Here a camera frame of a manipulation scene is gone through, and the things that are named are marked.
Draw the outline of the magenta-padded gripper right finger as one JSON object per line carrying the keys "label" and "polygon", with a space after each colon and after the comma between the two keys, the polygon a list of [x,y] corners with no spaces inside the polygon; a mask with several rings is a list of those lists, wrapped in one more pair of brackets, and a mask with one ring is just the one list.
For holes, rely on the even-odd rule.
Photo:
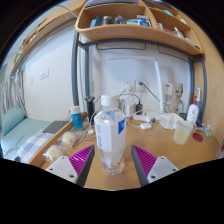
{"label": "magenta-padded gripper right finger", "polygon": [[131,155],[141,187],[178,171],[165,156],[156,157],[138,146],[132,146]]}

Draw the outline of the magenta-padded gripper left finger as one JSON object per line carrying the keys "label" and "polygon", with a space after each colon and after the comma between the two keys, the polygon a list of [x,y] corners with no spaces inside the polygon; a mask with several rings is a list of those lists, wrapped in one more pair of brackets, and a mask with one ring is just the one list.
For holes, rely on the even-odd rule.
{"label": "magenta-padded gripper left finger", "polygon": [[47,171],[79,186],[84,186],[94,156],[95,146],[90,145],[69,157],[59,157],[47,168]]}

